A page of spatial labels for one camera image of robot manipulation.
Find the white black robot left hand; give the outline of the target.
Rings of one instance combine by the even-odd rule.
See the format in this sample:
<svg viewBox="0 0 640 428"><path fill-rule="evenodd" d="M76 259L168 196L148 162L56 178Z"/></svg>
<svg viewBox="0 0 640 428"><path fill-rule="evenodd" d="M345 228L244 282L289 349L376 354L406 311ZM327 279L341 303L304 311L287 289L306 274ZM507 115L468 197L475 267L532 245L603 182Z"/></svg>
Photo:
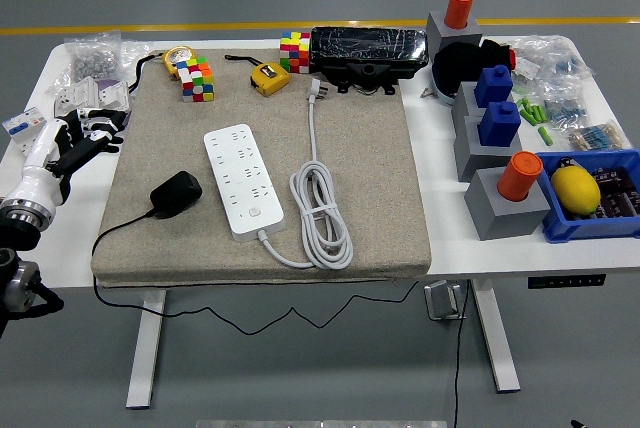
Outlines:
<svg viewBox="0 0 640 428"><path fill-rule="evenodd" d="M72 111L47 122L22 168L22 179L1 210L34 208L52 214L65 203L70 177L116 142L127 113L120 110Z"/></svg>

